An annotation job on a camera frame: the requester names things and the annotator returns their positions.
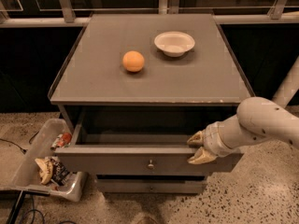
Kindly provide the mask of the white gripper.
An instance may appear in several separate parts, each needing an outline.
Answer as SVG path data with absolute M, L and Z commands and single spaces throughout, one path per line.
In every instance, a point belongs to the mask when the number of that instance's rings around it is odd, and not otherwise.
M 240 129 L 234 121 L 217 121 L 209 124 L 202 131 L 192 135 L 188 141 L 188 146 L 202 146 L 195 154 L 188 158 L 189 164 L 204 164 L 226 157 L 237 151 L 239 145 Z

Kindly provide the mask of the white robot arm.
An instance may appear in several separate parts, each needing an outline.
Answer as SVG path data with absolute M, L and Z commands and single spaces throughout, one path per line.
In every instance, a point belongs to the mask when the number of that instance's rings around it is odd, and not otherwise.
M 216 121 L 188 141 L 198 150 L 189 164 L 203 164 L 226 157 L 240 147 L 277 139 L 299 148 L 299 118 L 285 109 L 299 89 L 299 58 L 279 86 L 272 101 L 250 97 L 240 103 L 236 114 Z

